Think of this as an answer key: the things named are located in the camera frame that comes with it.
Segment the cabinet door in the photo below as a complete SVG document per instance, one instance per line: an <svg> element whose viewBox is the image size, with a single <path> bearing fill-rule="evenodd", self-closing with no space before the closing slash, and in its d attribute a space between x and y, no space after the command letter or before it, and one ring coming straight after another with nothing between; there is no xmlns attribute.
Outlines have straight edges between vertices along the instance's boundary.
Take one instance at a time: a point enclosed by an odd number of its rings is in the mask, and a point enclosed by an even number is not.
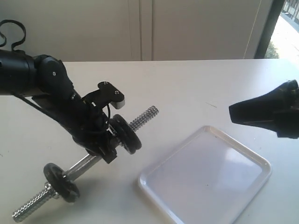
<svg viewBox="0 0 299 224"><path fill-rule="evenodd" d="M20 48L30 55L63 61L141 58L139 0L9 0L1 3L0 15L25 25L27 39ZM3 28L11 42L21 38L18 28Z"/></svg>
<svg viewBox="0 0 299 224"><path fill-rule="evenodd" d="M152 46L142 54L152 60L253 58L271 2L152 0Z"/></svg>

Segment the black cylinder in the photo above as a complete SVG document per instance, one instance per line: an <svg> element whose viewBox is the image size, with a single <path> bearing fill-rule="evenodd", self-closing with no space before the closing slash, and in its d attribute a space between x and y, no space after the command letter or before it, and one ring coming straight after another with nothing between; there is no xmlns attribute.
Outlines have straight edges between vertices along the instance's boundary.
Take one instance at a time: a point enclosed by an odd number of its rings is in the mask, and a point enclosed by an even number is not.
<svg viewBox="0 0 299 224"><path fill-rule="evenodd" d="M31 56L0 50L0 95L26 96L35 90L35 76Z"/></svg>

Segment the white tray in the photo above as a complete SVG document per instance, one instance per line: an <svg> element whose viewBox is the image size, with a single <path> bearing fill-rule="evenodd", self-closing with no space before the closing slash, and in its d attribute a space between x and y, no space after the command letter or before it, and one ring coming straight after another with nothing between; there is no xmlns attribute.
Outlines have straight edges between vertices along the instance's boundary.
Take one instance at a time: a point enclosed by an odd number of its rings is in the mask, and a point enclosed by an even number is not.
<svg viewBox="0 0 299 224"><path fill-rule="evenodd" d="M204 126L138 184L178 224L231 224L271 175L264 158L224 132Z"/></svg>

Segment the table surface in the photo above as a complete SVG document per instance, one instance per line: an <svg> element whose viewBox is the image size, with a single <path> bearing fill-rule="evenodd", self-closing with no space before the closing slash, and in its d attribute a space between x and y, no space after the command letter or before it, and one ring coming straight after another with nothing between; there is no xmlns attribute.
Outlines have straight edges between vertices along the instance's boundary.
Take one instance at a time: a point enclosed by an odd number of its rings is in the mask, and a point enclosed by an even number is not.
<svg viewBox="0 0 299 224"><path fill-rule="evenodd" d="M272 176L236 224L298 223L299 140L232 124L228 106L267 93L299 71L284 60L65 63L84 96L109 81L126 96L119 111L130 121L151 105L159 115L138 131L143 147L134 155L119 148L111 164L100 161L76 180L73 205L51 199L24 221L31 224L168 223L140 192L140 172L203 125L223 130L266 158ZM0 97L0 220L43 189L43 167L69 168L86 155L51 119L11 96Z"/></svg>

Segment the transparent tray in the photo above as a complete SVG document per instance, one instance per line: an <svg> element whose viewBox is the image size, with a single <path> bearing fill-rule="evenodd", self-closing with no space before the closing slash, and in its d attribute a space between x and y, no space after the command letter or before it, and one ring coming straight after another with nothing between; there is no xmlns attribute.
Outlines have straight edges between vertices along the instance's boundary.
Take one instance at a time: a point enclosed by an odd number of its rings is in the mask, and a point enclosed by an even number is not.
<svg viewBox="0 0 299 224"><path fill-rule="evenodd" d="M271 165L224 132L204 126L138 178L178 224L231 224L271 175Z"/></svg>

